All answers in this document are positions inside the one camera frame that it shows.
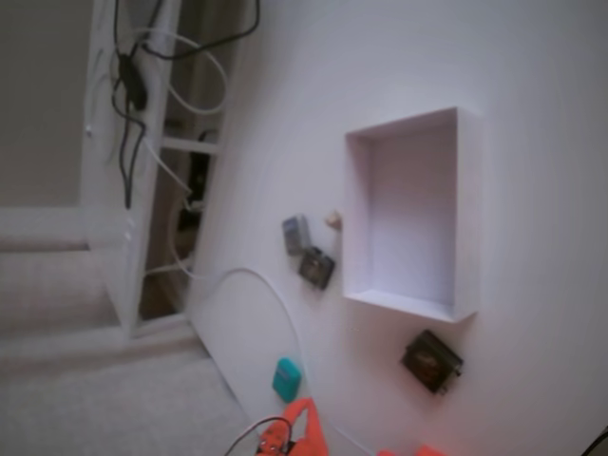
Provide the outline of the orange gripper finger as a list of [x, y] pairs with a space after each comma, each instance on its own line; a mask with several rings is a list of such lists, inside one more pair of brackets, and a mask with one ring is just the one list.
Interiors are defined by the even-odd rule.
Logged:
[[293, 428], [303, 412], [307, 414], [304, 434], [297, 441], [294, 441], [288, 455], [327, 456], [328, 445], [320, 423], [318, 410], [311, 397], [303, 397], [292, 402], [284, 409], [283, 417]]

